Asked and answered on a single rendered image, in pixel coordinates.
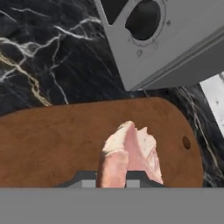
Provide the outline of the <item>pink raw steak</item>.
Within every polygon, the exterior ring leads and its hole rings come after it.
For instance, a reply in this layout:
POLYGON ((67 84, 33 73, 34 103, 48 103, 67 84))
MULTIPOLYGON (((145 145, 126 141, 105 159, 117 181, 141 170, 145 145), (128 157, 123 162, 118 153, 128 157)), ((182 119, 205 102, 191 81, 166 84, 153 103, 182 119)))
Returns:
POLYGON ((123 188, 127 172, 144 172, 149 180, 163 184, 157 141, 147 128, 132 121, 122 123, 105 142, 96 175, 96 186, 123 188))

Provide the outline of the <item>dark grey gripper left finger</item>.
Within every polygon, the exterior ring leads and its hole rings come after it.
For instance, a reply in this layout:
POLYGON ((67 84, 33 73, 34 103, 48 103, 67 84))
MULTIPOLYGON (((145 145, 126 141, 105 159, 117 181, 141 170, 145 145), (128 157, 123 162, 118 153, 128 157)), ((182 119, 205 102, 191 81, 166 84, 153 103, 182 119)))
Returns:
POLYGON ((95 188, 95 186, 95 171, 77 171, 72 179, 59 184, 59 187, 72 188, 95 188))

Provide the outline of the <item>grey toaster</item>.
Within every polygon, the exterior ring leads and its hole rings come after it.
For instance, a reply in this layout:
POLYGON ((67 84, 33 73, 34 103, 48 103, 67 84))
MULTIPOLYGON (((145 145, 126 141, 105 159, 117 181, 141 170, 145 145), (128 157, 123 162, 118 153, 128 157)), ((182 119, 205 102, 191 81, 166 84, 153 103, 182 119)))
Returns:
POLYGON ((224 0, 94 0, 127 91, 224 71, 224 0))

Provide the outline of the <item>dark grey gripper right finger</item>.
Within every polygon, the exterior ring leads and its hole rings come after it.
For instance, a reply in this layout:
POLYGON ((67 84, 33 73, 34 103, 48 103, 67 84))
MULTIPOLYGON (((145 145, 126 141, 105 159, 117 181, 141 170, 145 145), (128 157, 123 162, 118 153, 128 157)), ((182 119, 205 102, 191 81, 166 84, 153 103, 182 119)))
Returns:
POLYGON ((144 171, 128 171, 126 174, 126 188, 160 187, 161 185, 148 178, 144 171))

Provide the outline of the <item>brown wooden cutting board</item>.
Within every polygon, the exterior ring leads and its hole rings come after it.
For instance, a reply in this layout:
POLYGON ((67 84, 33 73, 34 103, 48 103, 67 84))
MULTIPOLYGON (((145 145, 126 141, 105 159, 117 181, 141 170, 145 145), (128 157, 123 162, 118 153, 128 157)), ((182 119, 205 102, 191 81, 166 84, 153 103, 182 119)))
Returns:
POLYGON ((200 147, 184 115, 158 97, 32 108, 0 117, 0 186, 56 186, 94 171, 104 141, 126 121, 157 140, 164 183, 200 187, 200 147))

